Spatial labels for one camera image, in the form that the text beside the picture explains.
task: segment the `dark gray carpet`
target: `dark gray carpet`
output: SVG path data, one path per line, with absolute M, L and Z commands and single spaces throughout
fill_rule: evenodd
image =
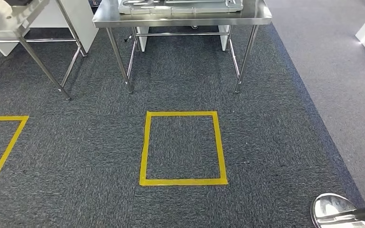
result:
M 101 30 L 66 85 L 72 101 L 17 47 L 0 60 L 0 115 L 30 118 L 0 172 L 0 226 L 311 227 L 314 197 L 346 194 L 268 29 L 241 94 L 218 37 L 149 38 L 128 94 Z M 249 32 L 233 30 L 239 62 Z M 115 33 L 126 64 L 130 31 Z M 32 46 L 58 78 L 76 48 Z M 218 111 L 229 184 L 139 186 L 148 110 Z M 156 117 L 151 132 L 148 178 L 218 176 L 209 118 Z M 0 126 L 0 141 L 11 134 Z

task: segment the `yellow tape square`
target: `yellow tape square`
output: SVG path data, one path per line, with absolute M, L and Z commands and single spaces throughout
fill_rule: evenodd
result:
M 146 167 L 149 149 L 150 123 L 153 116 L 212 116 L 213 128 L 215 130 L 216 150 L 218 153 L 220 178 L 212 179 L 147 179 Z M 142 149 L 141 172 L 139 184 L 142 186 L 165 186 L 165 185 L 223 185 L 228 184 L 226 167 L 224 165 L 223 148 L 221 144 L 221 133 L 219 119 L 216 111 L 204 112 L 147 112 L 144 128 L 144 146 Z
M 28 116 L 0 116 L 0 121 L 20 121 L 20 124 L 16 129 L 15 134 L 13 135 L 12 139 L 9 142 L 9 145 L 6 147 L 5 152 L 0 158 L 0 170 L 3 167 L 3 164 L 5 164 L 6 159 L 8 158 L 10 152 L 12 151 L 12 148 L 15 145 L 15 142 L 18 139 L 20 132 L 23 130 L 23 127 L 28 119 L 29 119 Z

